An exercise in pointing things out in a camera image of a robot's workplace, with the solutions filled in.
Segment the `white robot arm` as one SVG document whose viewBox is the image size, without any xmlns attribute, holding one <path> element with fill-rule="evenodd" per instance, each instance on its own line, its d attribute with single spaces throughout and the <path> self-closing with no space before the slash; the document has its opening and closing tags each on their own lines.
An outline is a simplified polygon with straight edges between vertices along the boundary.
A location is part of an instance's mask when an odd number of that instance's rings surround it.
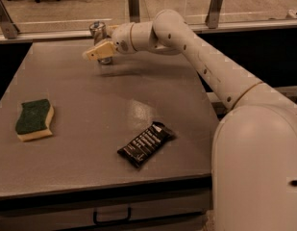
<svg viewBox="0 0 297 231">
<path fill-rule="evenodd" d="M 297 105 L 225 56 L 172 10 L 122 24 L 84 53 L 183 54 L 228 112 L 212 143 L 215 231 L 297 231 Z"/>
</svg>

